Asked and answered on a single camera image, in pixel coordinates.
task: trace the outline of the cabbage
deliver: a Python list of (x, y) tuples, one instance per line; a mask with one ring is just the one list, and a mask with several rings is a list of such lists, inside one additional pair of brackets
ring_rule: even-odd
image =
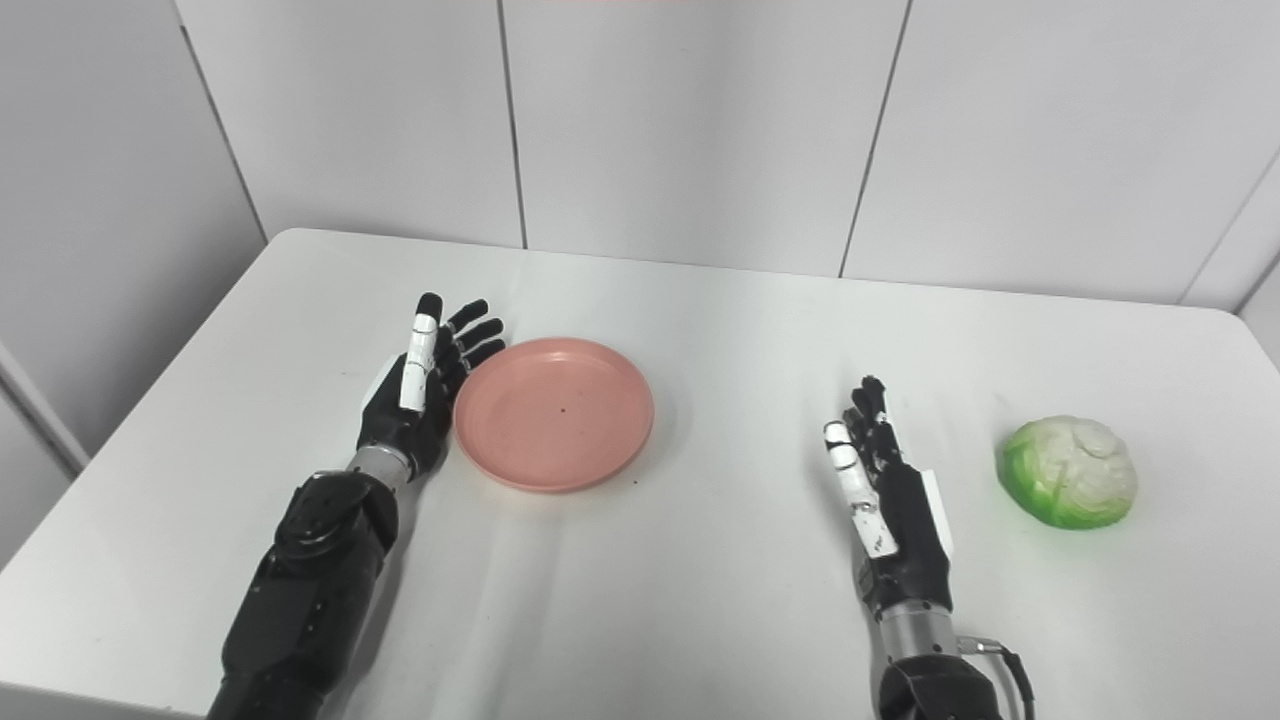
[(1138, 474), (1111, 428), (1059, 415), (1027, 423), (1000, 451), (1000, 482), (1024, 510), (1069, 529), (1110, 525), (1138, 495)]

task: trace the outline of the white wall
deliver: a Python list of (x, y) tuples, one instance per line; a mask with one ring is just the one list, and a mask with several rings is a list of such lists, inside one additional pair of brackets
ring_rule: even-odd
[(1271, 269), (1240, 316), (1280, 368), (1280, 265)]
[(0, 392), (0, 568), (67, 489), (68, 477)]
[(494, 0), (178, 0), (266, 236), (521, 245)]
[(846, 277), (1176, 302), (1280, 147), (1277, 37), (1267, 0), (915, 3)]
[(1235, 313), (1280, 255), (1280, 147), (1181, 302)]
[(905, 6), (507, 1), (529, 246), (837, 274)]
[(262, 236), (168, 3), (0, 4), (0, 342), (92, 452)]

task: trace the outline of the black robotic finger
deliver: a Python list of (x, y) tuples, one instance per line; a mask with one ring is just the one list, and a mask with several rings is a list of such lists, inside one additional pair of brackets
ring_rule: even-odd
[(457, 337), (463, 328), (485, 316), (488, 313), (489, 302), (481, 297), (480, 300), (467, 302), (461, 310), (454, 313), (452, 318), (445, 320), (440, 325), (440, 338), (436, 343), (436, 357), (440, 356), (443, 348), (453, 343), (453, 338)]
[(471, 370), (475, 370), (476, 368), (480, 366), (481, 363), (493, 357), (498, 352), (502, 352), (502, 350), (506, 347), (507, 347), (506, 342), (500, 340), (490, 340), (489, 342), (485, 342), (484, 345), (476, 347), (471, 352), (467, 352), (462, 359), (452, 364), (449, 368), (443, 369), (440, 379), (444, 384), (444, 392), (448, 396), (449, 402), (453, 402), (453, 398), (458, 396), (458, 391), (462, 389), (462, 383), (466, 382), (467, 375), (471, 374)]
[(443, 347), (443, 350), (438, 346), (435, 364), (443, 366), (453, 364), (458, 360), (458, 357), (466, 355), (475, 346), (492, 337), (498, 337), (498, 334), (502, 333), (502, 328), (503, 325), (499, 318), (489, 318), (479, 325), (454, 337), (453, 342)]

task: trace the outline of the robotic arm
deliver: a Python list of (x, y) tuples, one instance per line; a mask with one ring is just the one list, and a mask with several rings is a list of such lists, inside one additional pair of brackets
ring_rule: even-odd
[(995, 641), (957, 637), (951, 625), (951, 561), (925, 480), (901, 456), (873, 377), (852, 392), (842, 420), (823, 428), (827, 452), (849, 502), (865, 560), (859, 594), (879, 628), (888, 669), (881, 679), (882, 720), (998, 720), (991, 680), (960, 656), (998, 653), (1034, 720), (1021, 660)]
[(433, 293), (419, 302), (410, 351), (365, 407), (347, 469), (294, 491), (223, 646), (209, 720), (312, 720), (346, 674), (396, 544), (398, 491), (436, 466), (462, 382), (504, 347), (490, 340), (497, 318), (460, 334), (484, 300), (443, 324), (440, 306)]

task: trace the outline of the pink plate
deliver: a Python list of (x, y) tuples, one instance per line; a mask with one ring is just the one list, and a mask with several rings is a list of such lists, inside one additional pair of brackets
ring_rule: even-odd
[(567, 492), (604, 480), (640, 452), (653, 396), (640, 370), (603, 345), (534, 340), (476, 368), (453, 427), (462, 452), (495, 480)]

